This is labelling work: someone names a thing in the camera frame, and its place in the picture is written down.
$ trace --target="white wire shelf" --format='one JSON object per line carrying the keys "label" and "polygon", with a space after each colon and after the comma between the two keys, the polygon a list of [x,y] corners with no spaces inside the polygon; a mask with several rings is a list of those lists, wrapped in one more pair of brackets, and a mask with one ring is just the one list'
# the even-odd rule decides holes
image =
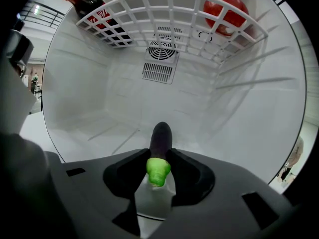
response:
{"label": "white wire shelf", "polygon": [[[223,6],[219,16],[205,13],[205,1],[113,0],[85,16],[76,25],[113,48],[137,46],[173,49],[218,64],[268,36],[252,17],[222,0],[208,0]],[[229,10],[246,21],[240,27],[225,21]],[[209,27],[205,18],[215,21],[213,27]],[[231,36],[216,32],[221,24],[227,27]]]}

